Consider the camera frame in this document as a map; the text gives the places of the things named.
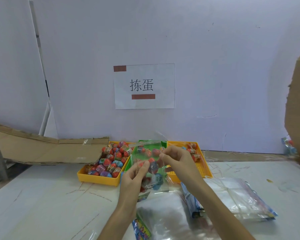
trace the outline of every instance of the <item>hand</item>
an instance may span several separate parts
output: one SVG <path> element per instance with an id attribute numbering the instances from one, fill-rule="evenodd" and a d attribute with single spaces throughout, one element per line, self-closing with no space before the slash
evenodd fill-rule
<path id="1" fill-rule="evenodd" d="M 194 194 L 198 185 L 203 182 L 202 176 L 187 150 L 175 145 L 168 146 L 160 154 L 159 160 L 163 161 L 165 165 L 171 166 L 171 169 L 167 168 L 166 172 L 174 171 L 190 193 Z"/>
<path id="2" fill-rule="evenodd" d="M 137 163 L 135 163 L 121 178 L 117 209 L 130 218 L 130 222 L 136 217 L 136 204 L 140 193 L 141 181 L 147 174 L 149 166 L 150 163 L 145 161 L 136 175 Z"/>

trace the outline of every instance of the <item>left hand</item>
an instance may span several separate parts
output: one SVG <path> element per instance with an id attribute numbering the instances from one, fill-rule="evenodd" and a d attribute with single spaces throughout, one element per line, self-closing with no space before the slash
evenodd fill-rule
<path id="1" fill-rule="evenodd" d="M 141 181 L 147 174 L 150 163 L 145 161 L 136 175 L 135 163 L 121 178 L 120 195 L 117 209 L 125 214 L 132 222 L 136 218 L 136 204 L 140 193 Z"/>

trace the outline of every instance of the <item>white wall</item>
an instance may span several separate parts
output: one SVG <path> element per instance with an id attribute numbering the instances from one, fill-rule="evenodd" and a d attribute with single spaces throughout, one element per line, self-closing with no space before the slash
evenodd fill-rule
<path id="1" fill-rule="evenodd" d="M 28 0 L 0 0 L 0 124 L 38 133 L 48 102 Z"/>
<path id="2" fill-rule="evenodd" d="M 282 153 L 300 0 L 34 0 L 59 138 Z M 176 64 L 175 109 L 115 110 L 114 65 Z"/>

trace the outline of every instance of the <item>forearm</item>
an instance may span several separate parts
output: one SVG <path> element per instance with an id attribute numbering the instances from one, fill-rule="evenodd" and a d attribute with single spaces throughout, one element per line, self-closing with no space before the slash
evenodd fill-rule
<path id="1" fill-rule="evenodd" d="M 127 214 L 116 208 L 97 240 L 121 240 L 130 224 Z"/>
<path id="2" fill-rule="evenodd" d="M 222 240 L 255 240 L 204 181 L 193 191 Z"/>

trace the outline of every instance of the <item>right hand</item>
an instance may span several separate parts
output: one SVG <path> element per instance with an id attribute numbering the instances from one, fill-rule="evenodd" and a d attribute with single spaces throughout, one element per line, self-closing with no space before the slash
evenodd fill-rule
<path id="1" fill-rule="evenodd" d="M 170 165 L 170 171 L 174 171 L 177 177 L 185 184 L 188 191 L 192 194 L 202 184 L 203 179 L 198 171 L 191 154 L 180 147 L 175 145 L 168 146 L 162 151 L 159 160 L 164 162 L 164 165 Z"/>

